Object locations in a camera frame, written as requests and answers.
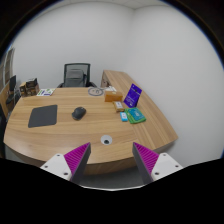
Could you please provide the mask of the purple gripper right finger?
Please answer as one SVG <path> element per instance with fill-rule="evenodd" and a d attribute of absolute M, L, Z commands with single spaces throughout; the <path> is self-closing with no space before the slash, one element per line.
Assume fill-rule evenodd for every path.
<path fill-rule="evenodd" d="M 158 154 L 136 142 L 133 143 L 132 153 L 144 184 L 182 169 L 182 166 L 167 153 Z"/>

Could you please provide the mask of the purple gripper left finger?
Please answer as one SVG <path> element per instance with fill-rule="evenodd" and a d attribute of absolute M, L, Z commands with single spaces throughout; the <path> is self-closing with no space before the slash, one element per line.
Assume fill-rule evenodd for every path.
<path fill-rule="evenodd" d="M 90 154 L 91 143 L 88 142 L 65 155 L 60 153 L 55 154 L 41 166 L 41 169 L 75 184 L 79 184 Z"/>

